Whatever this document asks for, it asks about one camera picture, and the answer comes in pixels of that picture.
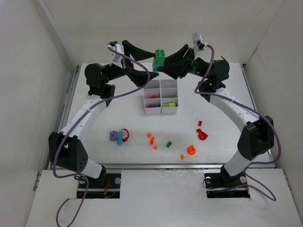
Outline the green number lego brick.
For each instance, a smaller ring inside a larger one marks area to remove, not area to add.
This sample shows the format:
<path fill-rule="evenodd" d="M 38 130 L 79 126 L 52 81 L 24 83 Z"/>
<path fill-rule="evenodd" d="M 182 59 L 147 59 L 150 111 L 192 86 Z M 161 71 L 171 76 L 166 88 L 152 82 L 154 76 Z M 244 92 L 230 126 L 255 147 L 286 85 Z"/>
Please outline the green number lego brick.
<path fill-rule="evenodd" d="M 156 49 L 154 53 L 154 63 L 158 65 L 163 65 L 166 55 L 163 49 Z"/>

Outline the green teal lego stack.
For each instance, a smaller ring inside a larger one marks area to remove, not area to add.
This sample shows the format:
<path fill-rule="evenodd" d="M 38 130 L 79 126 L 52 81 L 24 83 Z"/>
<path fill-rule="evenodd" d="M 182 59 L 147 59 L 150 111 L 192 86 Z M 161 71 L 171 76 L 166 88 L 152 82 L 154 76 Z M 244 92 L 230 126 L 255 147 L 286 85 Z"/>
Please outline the green teal lego stack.
<path fill-rule="evenodd" d="M 158 72 L 158 68 L 163 66 L 163 63 L 164 63 L 164 61 L 154 59 L 153 63 L 152 63 L 152 71 Z"/>

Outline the purple lego stack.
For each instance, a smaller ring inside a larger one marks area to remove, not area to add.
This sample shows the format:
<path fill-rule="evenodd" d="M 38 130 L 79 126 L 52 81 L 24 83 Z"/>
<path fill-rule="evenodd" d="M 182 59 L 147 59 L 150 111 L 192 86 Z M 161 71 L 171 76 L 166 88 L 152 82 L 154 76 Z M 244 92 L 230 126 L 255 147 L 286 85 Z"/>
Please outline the purple lego stack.
<path fill-rule="evenodd" d="M 147 105 L 147 108 L 160 108 L 160 105 Z"/>

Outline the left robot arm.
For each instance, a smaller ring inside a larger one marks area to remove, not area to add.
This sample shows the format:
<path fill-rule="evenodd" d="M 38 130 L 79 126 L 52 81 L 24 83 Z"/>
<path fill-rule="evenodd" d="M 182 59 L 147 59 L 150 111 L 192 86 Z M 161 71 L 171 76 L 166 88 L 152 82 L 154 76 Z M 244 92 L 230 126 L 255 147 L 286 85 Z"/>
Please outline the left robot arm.
<path fill-rule="evenodd" d="M 106 110 L 114 95 L 115 86 L 109 82 L 127 76 L 137 87 L 145 87 L 148 82 L 157 77 L 158 73 L 134 69 L 134 65 L 142 66 L 140 61 L 154 57 L 154 53 L 142 50 L 130 44 L 127 40 L 110 42 L 108 50 L 113 54 L 110 64 L 88 64 L 84 69 L 86 84 L 89 87 L 86 100 L 74 118 L 59 132 L 52 132 L 48 138 L 50 162 L 53 169 L 57 166 L 72 171 L 73 175 L 103 181 L 106 169 L 90 160 L 81 142 L 98 116 Z"/>

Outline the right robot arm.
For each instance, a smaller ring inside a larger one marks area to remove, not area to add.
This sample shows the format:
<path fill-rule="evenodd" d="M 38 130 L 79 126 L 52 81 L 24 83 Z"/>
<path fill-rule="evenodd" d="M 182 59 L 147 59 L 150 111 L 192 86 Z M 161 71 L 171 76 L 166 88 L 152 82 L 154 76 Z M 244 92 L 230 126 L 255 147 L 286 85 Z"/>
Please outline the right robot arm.
<path fill-rule="evenodd" d="M 157 70 L 173 79 L 183 78 L 189 73 L 202 77 L 194 92 L 219 108 L 238 127 L 241 135 L 237 151 L 217 176 L 221 182 L 229 183 L 240 176 L 255 158 L 274 146 L 273 120 L 234 98 L 223 83 L 229 78 L 229 63 L 226 59 L 214 60 L 214 48 L 209 44 L 204 46 L 212 52 L 210 62 L 195 58 L 193 49 L 182 47 L 167 57 Z"/>

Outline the white divided container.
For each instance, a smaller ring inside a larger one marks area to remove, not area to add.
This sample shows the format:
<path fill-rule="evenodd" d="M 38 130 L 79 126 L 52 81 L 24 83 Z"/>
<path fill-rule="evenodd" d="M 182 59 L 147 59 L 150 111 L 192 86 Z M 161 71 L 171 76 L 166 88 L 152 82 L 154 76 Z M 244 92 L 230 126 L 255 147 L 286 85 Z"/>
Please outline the white divided container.
<path fill-rule="evenodd" d="M 158 79 L 151 80 L 143 88 L 143 103 L 146 114 L 161 113 L 160 81 Z"/>
<path fill-rule="evenodd" d="M 161 105 L 174 102 L 178 105 L 178 84 L 174 79 L 163 79 L 160 81 Z M 161 107 L 162 114 L 176 114 L 177 107 Z"/>

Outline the right white divided container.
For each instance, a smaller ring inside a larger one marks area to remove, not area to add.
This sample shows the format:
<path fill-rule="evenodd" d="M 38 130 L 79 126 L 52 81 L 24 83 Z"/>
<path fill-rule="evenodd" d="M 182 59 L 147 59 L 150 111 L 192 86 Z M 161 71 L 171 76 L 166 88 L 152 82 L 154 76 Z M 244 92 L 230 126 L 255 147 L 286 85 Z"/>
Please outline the right white divided container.
<path fill-rule="evenodd" d="M 178 105 L 178 84 L 174 79 L 163 79 L 160 81 L 161 105 L 174 102 Z M 177 107 L 161 107 L 162 114 L 176 114 Z"/>

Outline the small orange lego pair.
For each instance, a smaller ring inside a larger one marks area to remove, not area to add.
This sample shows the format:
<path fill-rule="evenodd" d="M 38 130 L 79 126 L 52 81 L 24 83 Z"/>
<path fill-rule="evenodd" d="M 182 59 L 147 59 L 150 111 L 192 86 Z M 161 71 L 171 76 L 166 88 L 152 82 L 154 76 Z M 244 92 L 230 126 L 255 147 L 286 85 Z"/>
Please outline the small orange lego pair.
<path fill-rule="evenodd" d="M 148 133 L 148 134 L 147 134 L 147 137 L 148 137 L 150 140 L 155 140 L 155 137 L 154 137 L 151 133 Z"/>

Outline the red flower lego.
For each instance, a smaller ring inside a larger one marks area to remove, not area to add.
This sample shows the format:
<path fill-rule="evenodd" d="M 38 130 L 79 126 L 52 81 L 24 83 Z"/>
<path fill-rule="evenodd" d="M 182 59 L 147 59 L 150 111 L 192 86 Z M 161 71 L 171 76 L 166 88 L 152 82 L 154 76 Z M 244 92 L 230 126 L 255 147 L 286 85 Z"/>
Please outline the red flower lego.
<path fill-rule="evenodd" d="M 123 142 L 128 141 L 128 139 L 130 137 L 130 133 L 129 133 L 128 129 L 124 128 L 121 130 L 121 137 L 122 137 Z"/>

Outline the purple arch lego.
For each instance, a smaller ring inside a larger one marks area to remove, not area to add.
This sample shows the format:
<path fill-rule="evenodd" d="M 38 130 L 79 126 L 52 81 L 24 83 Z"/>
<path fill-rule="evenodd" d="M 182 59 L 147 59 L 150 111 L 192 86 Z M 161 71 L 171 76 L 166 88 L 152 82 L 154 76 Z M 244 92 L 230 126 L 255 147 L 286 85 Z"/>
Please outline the purple arch lego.
<path fill-rule="evenodd" d="M 117 131 L 111 131 L 109 134 L 110 141 L 117 141 L 118 133 Z"/>

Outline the teal lego brick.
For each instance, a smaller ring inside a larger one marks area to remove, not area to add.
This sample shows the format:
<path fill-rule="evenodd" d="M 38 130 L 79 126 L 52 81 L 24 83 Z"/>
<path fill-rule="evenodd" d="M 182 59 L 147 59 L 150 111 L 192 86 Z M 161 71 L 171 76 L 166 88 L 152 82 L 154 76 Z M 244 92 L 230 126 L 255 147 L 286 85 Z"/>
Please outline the teal lego brick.
<path fill-rule="evenodd" d="M 122 134 L 120 131 L 117 132 L 117 143 L 118 143 L 118 145 L 123 144 L 123 138 L 122 138 Z"/>

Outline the orange round lego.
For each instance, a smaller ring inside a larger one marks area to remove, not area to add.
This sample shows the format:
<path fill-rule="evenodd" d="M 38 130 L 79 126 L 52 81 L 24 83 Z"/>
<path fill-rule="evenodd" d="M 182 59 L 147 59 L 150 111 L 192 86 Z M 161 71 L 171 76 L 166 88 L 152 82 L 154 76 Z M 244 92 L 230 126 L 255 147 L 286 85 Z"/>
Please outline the orange round lego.
<path fill-rule="evenodd" d="M 196 148 L 194 147 L 194 145 L 190 145 L 189 147 L 187 147 L 187 153 L 189 155 L 194 155 L 196 153 Z"/>

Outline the aluminium rail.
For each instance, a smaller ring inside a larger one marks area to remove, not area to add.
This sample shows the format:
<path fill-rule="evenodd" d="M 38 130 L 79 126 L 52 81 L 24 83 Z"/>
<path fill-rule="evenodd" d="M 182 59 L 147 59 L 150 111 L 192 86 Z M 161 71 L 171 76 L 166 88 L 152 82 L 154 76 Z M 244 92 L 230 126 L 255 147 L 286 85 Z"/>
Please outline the aluminium rail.
<path fill-rule="evenodd" d="M 107 169 L 220 169 L 222 164 L 103 164 Z"/>

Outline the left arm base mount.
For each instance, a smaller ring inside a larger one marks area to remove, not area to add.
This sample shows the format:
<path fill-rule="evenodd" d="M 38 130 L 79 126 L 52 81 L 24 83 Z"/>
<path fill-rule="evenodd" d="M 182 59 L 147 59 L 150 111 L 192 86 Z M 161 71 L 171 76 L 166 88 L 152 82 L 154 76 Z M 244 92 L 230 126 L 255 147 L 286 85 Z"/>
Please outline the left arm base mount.
<path fill-rule="evenodd" d="M 121 171 L 110 171 L 105 177 L 94 179 L 87 177 L 88 189 L 85 198 L 87 199 L 119 199 L 121 186 Z"/>

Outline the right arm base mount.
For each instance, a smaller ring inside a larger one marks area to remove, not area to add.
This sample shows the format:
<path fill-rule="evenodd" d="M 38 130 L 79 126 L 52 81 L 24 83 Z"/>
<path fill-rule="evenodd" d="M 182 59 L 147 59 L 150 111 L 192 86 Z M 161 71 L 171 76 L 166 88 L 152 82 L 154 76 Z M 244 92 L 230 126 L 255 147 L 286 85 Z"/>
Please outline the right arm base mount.
<path fill-rule="evenodd" d="M 204 173 L 203 186 L 208 199 L 216 198 L 250 198 L 247 179 L 244 173 L 231 178 L 224 173 Z"/>

